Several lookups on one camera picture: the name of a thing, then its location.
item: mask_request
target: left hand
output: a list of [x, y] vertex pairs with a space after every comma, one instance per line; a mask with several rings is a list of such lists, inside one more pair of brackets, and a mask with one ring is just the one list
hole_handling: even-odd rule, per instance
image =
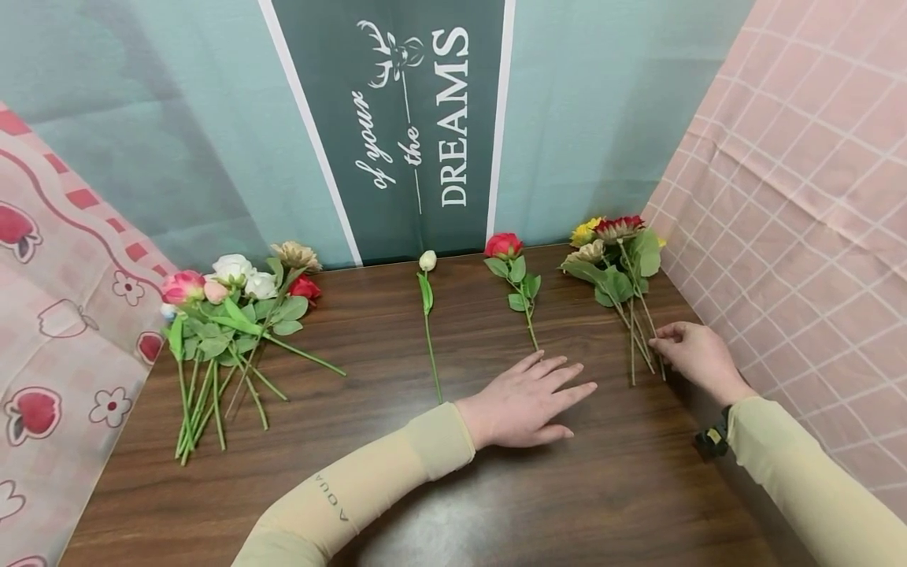
[[488, 445], [532, 447], [573, 437], [563, 425], [549, 425], [598, 387], [587, 382], [558, 389], [580, 372], [582, 364], [561, 367], [566, 357], [541, 360], [540, 350], [492, 380], [475, 396], [455, 402], [478, 451]]

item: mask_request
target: flower bouquet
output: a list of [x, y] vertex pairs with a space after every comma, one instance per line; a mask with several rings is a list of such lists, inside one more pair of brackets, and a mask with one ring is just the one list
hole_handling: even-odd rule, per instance
[[[227, 449], [223, 418], [230, 407], [221, 415], [221, 398], [238, 371], [239, 383], [230, 405], [244, 384], [258, 407], [264, 429], [268, 429], [268, 417], [256, 382], [288, 401], [253, 364], [262, 340], [346, 376], [340, 368], [278, 338], [300, 330], [299, 320], [310, 306], [315, 306], [314, 299], [320, 290], [307, 274], [321, 270], [321, 265], [311, 248], [296, 242], [288, 241], [272, 248], [277, 256], [268, 258], [270, 272], [256, 270], [241, 254], [228, 254], [214, 262], [212, 274], [202, 276], [186, 269], [164, 280], [161, 313], [169, 324], [162, 333], [177, 360], [182, 425], [176, 458], [182, 464], [186, 464], [195, 450], [212, 416], [217, 423], [220, 449]], [[191, 362], [189, 378], [183, 362]], [[222, 368], [229, 368], [223, 380], [220, 379]]]
[[[649, 332], [655, 336], [655, 324], [646, 305], [648, 278], [661, 266], [661, 247], [664, 245], [639, 216], [615, 220], [591, 219], [578, 226], [571, 235], [571, 245], [577, 248], [561, 264], [561, 269], [575, 278], [595, 286], [595, 299], [606, 308], [614, 308], [630, 335], [630, 353], [634, 346], [654, 374], [653, 356], [649, 350], [647, 332], [636, 320], [636, 299], [646, 314]], [[665, 369], [661, 366], [662, 379]], [[636, 385], [636, 358], [630, 356], [630, 383]]]

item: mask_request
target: deer head logo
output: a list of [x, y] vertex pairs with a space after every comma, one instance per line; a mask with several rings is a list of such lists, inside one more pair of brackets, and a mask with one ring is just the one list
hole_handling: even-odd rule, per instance
[[417, 67], [424, 59], [422, 40], [418, 37], [410, 37], [398, 45], [393, 34], [388, 32], [385, 40], [378, 27], [371, 22], [362, 20], [356, 24], [356, 27], [365, 30], [370, 37], [375, 38], [377, 46], [373, 47], [372, 51], [377, 51], [386, 58], [384, 61], [375, 64], [381, 71], [378, 72], [378, 76], [374, 81], [368, 84], [373, 89], [380, 89], [385, 86], [391, 74], [393, 74], [395, 81], [399, 81], [403, 67]]

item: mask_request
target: dark green banner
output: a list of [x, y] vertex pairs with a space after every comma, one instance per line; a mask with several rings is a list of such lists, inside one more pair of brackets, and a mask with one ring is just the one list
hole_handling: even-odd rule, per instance
[[503, 0], [273, 6], [362, 260], [481, 249]]

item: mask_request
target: right hand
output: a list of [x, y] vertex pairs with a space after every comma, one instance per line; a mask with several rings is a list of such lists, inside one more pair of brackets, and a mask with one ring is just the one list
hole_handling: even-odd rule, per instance
[[649, 341], [652, 348], [719, 406], [758, 396], [737, 372], [725, 341], [712, 329], [679, 321], [656, 330], [655, 335]]

